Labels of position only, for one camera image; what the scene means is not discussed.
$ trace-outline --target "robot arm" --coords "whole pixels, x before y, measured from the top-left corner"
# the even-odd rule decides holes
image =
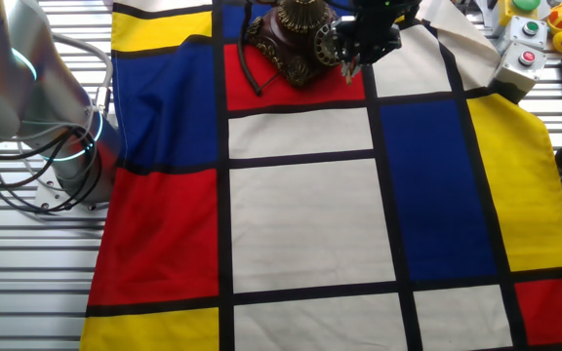
[[[62,62],[54,37],[84,44],[52,36],[47,16],[33,0],[5,5],[4,11],[0,0],[0,141],[23,141],[41,150],[61,188],[77,200],[108,201],[120,149],[120,136],[103,115],[111,73],[95,106]],[[46,147],[71,128],[82,132]]]
[[[350,80],[360,67],[378,61],[399,49],[400,32],[395,24],[402,16],[410,23],[416,16],[421,0],[353,0],[353,6],[344,6],[325,0],[333,7],[350,11],[332,24],[333,40],[341,74]]]

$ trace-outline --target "metal bracket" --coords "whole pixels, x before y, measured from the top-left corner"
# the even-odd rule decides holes
[[[56,174],[50,168],[40,179],[50,186],[58,186]],[[50,189],[49,187],[38,183],[36,191],[36,199],[34,205],[41,208],[52,208],[62,204],[68,198],[68,194],[63,191]],[[97,220],[104,221],[107,217],[107,204],[79,204],[68,211],[61,211],[53,214],[38,214],[38,217],[44,220]]]

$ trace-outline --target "antique telephone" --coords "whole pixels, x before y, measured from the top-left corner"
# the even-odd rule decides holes
[[[361,66],[376,62],[401,47],[396,21],[410,24],[421,0],[351,0],[352,6],[331,0],[246,0],[238,41],[240,65],[257,95],[244,57],[245,41],[256,46],[296,88],[305,87],[325,70],[341,64],[347,84]],[[249,25],[253,1],[271,5]],[[351,12],[338,17],[333,8]]]

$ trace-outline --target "cloth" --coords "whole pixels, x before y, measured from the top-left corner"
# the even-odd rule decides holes
[[[351,86],[256,97],[241,5],[114,3],[123,149],[81,350],[562,350],[561,183],[543,123],[486,89],[489,42],[426,0]]]

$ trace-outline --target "slotted metal surface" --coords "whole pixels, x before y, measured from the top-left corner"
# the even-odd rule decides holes
[[[40,1],[55,32],[110,51],[111,14],[99,0]],[[489,34],[478,15],[468,18]],[[98,58],[57,44],[63,60],[94,96],[103,77]],[[520,105],[547,126],[554,148],[562,146],[560,57],[550,50],[541,81]],[[110,120],[114,120],[110,106]],[[12,152],[13,144],[0,144]],[[38,170],[42,160],[33,158]],[[7,181],[29,173],[20,162],[1,162]],[[19,194],[33,201],[36,184]],[[11,210],[0,200],[0,350],[75,350],[83,328],[88,292],[102,233],[102,221],[47,222]]]

